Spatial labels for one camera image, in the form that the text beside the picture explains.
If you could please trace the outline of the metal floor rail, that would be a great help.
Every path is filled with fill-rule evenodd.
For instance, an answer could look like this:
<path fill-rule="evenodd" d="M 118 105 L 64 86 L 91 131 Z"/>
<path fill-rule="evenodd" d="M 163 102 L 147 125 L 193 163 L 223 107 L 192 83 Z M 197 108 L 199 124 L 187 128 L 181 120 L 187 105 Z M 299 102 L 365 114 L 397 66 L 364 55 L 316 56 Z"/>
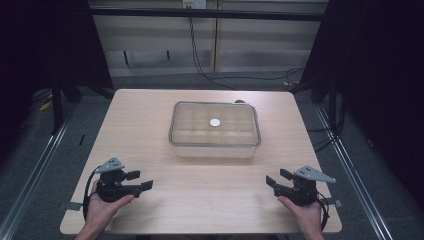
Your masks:
<path fill-rule="evenodd" d="M 316 107 L 317 115 L 330 138 L 332 148 L 336 152 L 341 165 L 354 189 L 354 192 L 379 240 L 394 240 L 386 221 L 378 210 L 365 187 L 350 155 L 348 154 L 340 137 L 330 129 L 330 118 L 322 105 Z"/>
<path fill-rule="evenodd" d="M 0 240 L 11 240 L 13 238 L 43 175 L 47 171 L 53 155 L 66 133 L 69 121 L 73 117 L 76 107 L 76 103 L 70 104 L 59 125 L 54 126 L 55 130 L 49 135 L 49 140 L 43 148 L 43 152 L 37 158 L 37 162 L 28 174 L 25 184 L 20 189 L 19 194 L 0 223 Z"/>

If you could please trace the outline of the black horizontal bar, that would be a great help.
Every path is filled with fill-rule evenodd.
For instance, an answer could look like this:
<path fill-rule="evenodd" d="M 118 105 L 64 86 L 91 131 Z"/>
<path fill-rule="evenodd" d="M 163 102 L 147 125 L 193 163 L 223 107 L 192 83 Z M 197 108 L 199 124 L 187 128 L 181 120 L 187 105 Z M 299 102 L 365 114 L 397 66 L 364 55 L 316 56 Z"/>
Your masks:
<path fill-rule="evenodd" d="M 117 8 L 92 7 L 93 15 L 112 16 L 149 16 L 149 17 L 190 17 L 215 19 L 258 19 L 320 22 L 329 18 L 325 14 L 258 12 L 235 10 L 204 10 L 204 9 L 156 9 L 156 8 Z"/>

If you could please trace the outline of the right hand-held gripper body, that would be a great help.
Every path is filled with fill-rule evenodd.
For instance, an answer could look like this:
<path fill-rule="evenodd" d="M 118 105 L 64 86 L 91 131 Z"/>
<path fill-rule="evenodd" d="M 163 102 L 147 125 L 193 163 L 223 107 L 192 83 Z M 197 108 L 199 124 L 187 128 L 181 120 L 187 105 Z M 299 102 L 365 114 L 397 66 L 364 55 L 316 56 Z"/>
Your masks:
<path fill-rule="evenodd" d="M 290 199 L 297 206 L 308 206 L 317 199 L 317 181 L 335 183 L 336 179 L 330 177 L 315 168 L 305 165 L 293 173 L 293 183 L 291 188 L 276 183 L 273 188 L 276 197 L 284 196 Z"/>

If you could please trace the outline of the black metal stand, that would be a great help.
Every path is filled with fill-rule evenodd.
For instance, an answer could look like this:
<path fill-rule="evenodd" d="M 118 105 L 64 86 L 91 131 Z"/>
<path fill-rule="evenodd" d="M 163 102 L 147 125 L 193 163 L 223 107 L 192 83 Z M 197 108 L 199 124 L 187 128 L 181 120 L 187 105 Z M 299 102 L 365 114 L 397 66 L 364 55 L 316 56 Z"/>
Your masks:
<path fill-rule="evenodd" d="M 52 103 L 53 103 L 53 129 L 52 134 L 55 135 L 63 124 L 62 111 L 62 88 L 60 80 L 55 77 L 52 83 Z"/>

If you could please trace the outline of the black curtain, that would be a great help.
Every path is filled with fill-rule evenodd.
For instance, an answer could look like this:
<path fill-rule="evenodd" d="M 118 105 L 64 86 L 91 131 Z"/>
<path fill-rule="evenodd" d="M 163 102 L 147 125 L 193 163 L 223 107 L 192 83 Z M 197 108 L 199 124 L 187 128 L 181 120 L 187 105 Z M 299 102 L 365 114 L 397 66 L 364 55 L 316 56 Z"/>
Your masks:
<path fill-rule="evenodd" d="M 328 0 L 301 85 L 345 98 L 424 205 L 424 0 Z"/>
<path fill-rule="evenodd" d="M 88 0 L 0 0 L 0 163 L 14 148 L 33 94 L 113 86 Z"/>

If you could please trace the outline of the white wall socket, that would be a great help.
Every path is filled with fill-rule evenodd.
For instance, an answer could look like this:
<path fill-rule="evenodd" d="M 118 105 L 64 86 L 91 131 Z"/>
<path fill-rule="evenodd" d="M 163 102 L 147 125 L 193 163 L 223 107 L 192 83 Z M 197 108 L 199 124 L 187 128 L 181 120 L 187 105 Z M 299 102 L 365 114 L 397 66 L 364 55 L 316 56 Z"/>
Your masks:
<path fill-rule="evenodd" d="M 204 10 L 207 8 L 207 1 L 206 0 L 182 0 L 182 6 L 184 9 Z"/>

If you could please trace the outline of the person's left hand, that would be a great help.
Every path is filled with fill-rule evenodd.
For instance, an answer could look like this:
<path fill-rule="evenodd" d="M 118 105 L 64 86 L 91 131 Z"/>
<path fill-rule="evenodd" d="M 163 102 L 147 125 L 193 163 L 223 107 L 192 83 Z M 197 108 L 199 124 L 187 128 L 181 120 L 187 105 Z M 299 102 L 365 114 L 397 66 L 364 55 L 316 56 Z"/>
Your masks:
<path fill-rule="evenodd" d="M 97 194 L 97 181 L 95 181 L 89 196 L 86 226 L 91 229 L 104 230 L 114 215 L 134 199 L 133 195 L 126 195 L 115 202 L 105 202 Z"/>

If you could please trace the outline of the person's right hand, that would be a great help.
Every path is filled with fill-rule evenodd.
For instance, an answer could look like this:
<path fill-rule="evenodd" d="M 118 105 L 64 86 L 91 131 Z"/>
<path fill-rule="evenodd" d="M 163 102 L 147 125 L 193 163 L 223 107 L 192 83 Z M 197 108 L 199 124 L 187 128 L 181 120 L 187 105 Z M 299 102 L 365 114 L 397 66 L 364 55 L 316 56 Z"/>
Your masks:
<path fill-rule="evenodd" d="M 317 233 L 322 231 L 321 207 L 317 202 L 308 206 L 297 206 L 284 196 L 278 197 L 278 201 L 293 214 L 302 233 Z"/>

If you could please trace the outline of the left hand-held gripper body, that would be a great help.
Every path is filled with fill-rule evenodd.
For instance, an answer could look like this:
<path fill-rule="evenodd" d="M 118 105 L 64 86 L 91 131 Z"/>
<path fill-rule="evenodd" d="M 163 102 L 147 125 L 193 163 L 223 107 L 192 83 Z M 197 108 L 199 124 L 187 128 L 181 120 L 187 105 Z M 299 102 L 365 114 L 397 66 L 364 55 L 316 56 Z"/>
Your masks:
<path fill-rule="evenodd" d="M 97 194 L 103 201 L 112 203 L 126 195 L 139 197 L 142 192 L 141 184 L 122 184 L 126 180 L 125 175 L 127 174 L 123 168 L 124 164 L 116 157 L 112 157 L 95 170 L 95 173 L 100 175 Z"/>

